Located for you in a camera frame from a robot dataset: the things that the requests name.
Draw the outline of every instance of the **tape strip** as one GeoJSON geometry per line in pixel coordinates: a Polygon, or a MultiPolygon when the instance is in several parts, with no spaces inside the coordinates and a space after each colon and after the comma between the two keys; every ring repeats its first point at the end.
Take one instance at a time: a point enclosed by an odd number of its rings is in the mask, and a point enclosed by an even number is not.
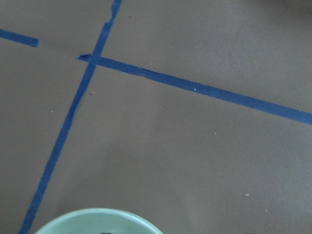
{"type": "Polygon", "coordinates": [[[24,36],[21,34],[12,33],[3,29],[0,29],[0,38],[12,40],[18,43],[22,43],[22,44],[30,45],[34,47],[37,47],[39,45],[39,40],[36,38],[31,38],[31,37],[24,36]]]}
{"type": "MultiPolygon", "coordinates": [[[[90,55],[80,55],[78,59],[83,61],[89,61],[90,55]]],[[[238,105],[250,107],[259,111],[267,112],[276,116],[281,116],[289,118],[295,121],[312,125],[312,114],[295,110],[289,107],[277,105],[271,102],[262,101],[255,99],[253,97],[244,96],[241,94],[236,94],[230,91],[214,88],[212,86],[199,84],[193,81],[181,79],[178,77],[173,77],[170,75],[153,72],[133,66],[127,63],[115,61],[109,58],[101,57],[98,62],[98,65],[111,68],[117,71],[125,72],[132,75],[143,76],[148,79],[168,84],[180,89],[192,91],[198,94],[207,95],[224,101],[232,102],[238,105]]]]}
{"type": "Polygon", "coordinates": [[[43,198],[43,195],[46,191],[47,185],[49,183],[50,177],[52,175],[52,172],[56,166],[56,163],[58,161],[59,155],[61,153],[61,150],[64,146],[64,143],[66,141],[66,138],[69,134],[70,128],[73,123],[73,119],[75,117],[75,112],[78,108],[78,105],[81,101],[81,98],[83,94],[85,93],[89,82],[91,80],[92,74],[96,68],[97,61],[100,58],[100,55],[102,53],[102,50],[104,48],[104,45],[106,43],[107,37],[109,35],[109,32],[112,28],[112,25],[114,23],[116,14],[118,12],[118,9],[121,5],[121,0],[114,0],[112,4],[112,17],[108,22],[104,24],[104,27],[98,37],[96,46],[94,48],[93,53],[90,55],[89,63],[87,65],[87,68],[84,72],[84,75],[82,77],[82,80],[80,82],[80,85],[78,87],[78,90],[76,92],[76,95],[73,99],[73,102],[70,106],[70,109],[66,115],[65,121],[63,123],[63,126],[58,134],[58,138],[54,144],[53,150],[50,154],[50,157],[48,159],[48,162],[44,168],[44,171],[41,175],[40,182],[37,186],[37,189],[35,191],[33,200],[28,208],[28,211],[26,213],[26,216],[24,218],[23,224],[21,226],[21,229],[19,231],[19,234],[28,234],[29,230],[31,228],[31,225],[34,221],[34,218],[36,216],[36,213],[38,211],[39,205],[41,203],[41,200],[43,198]]]}

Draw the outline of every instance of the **brown floor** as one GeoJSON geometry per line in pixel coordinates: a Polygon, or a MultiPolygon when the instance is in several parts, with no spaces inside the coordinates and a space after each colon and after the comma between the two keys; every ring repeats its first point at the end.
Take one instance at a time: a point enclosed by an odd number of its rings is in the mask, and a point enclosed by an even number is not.
{"type": "MultiPolygon", "coordinates": [[[[0,233],[17,233],[111,1],[5,0],[0,233]]],[[[312,113],[309,1],[124,1],[103,56],[312,113]]],[[[118,208],[165,234],[309,234],[312,126],[97,67],[31,233],[118,208]]]]}

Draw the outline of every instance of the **light green bowl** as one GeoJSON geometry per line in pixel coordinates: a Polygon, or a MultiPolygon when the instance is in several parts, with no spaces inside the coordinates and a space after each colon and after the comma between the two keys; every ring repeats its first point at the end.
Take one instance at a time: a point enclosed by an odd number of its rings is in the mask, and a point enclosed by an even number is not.
{"type": "Polygon", "coordinates": [[[58,217],[36,234],[162,234],[153,224],[130,212],[92,208],[58,217]]]}

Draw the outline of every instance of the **painted floor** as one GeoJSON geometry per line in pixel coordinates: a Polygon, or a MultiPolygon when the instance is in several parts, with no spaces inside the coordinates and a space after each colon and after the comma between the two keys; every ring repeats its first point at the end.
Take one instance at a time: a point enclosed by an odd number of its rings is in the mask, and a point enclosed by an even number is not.
{"type": "Polygon", "coordinates": [[[307,0],[1,1],[0,233],[90,207],[311,233],[311,25],[307,0]]]}

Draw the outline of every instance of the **blue painter's tape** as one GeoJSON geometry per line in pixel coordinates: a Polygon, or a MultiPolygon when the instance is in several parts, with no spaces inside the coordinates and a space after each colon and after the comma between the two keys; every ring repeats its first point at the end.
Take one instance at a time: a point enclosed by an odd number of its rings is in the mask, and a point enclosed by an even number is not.
{"type": "MultiPolygon", "coordinates": [[[[78,59],[83,61],[89,61],[90,55],[81,55],[78,59]]],[[[143,76],[154,81],[168,84],[180,89],[192,91],[198,94],[207,95],[224,101],[232,102],[242,106],[250,107],[256,110],[267,112],[276,116],[281,116],[296,120],[302,123],[312,125],[312,114],[288,108],[285,106],[277,105],[271,102],[262,101],[253,97],[236,94],[230,91],[214,88],[212,86],[199,84],[193,81],[173,77],[170,75],[153,72],[133,66],[127,63],[115,61],[109,58],[100,58],[97,62],[98,65],[115,69],[117,71],[125,72],[132,75],[143,76]]]]}
{"type": "Polygon", "coordinates": [[[21,34],[12,33],[3,29],[0,29],[0,38],[12,40],[18,43],[22,43],[22,44],[30,45],[34,47],[37,47],[39,45],[39,40],[36,38],[31,38],[31,37],[24,36],[21,34]]]}
{"type": "Polygon", "coordinates": [[[100,55],[103,51],[104,45],[107,41],[107,37],[109,35],[109,32],[113,26],[113,23],[114,23],[114,20],[115,20],[115,17],[116,17],[116,14],[118,12],[120,5],[121,5],[121,0],[114,0],[114,2],[112,4],[112,17],[110,18],[109,21],[107,21],[104,24],[104,27],[103,27],[103,29],[102,29],[99,37],[98,37],[94,51],[89,57],[89,63],[87,65],[87,68],[86,68],[84,75],[81,79],[80,85],[79,85],[78,90],[76,92],[76,95],[73,99],[73,102],[70,106],[70,109],[66,115],[63,126],[62,126],[62,128],[58,134],[58,138],[54,144],[54,147],[53,147],[53,150],[50,154],[48,162],[44,168],[44,171],[43,171],[42,176],[40,178],[40,182],[37,186],[33,200],[32,200],[32,202],[28,208],[26,215],[25,215],[25,218],[24,218],[23,224],[20,228],[19,234],[28,234],[29,233],[31,225],[32,225],[34,218],[36,216],[36,213],[38,211],[39,205],[42,201],[43,195],[44,195],[46,188],[48,186],[50,177],[51,177],[53,170],[56,166],[59,155],[60,155],[62,148],[64,146],[64,143],[66,141],[66,138],[69,134],[69,131],[70,131],[70,128],[72,126],[73,119],[75,116],[75,112],[78,108],[78,105],[81,101],[83,94],[85,93],[85,91],[86,91],[86,89],[90,83],[91,77],[92,77],[93,72],[94,72],[96,65],[97,65],[97,61],[100,58],[100,55]]]}

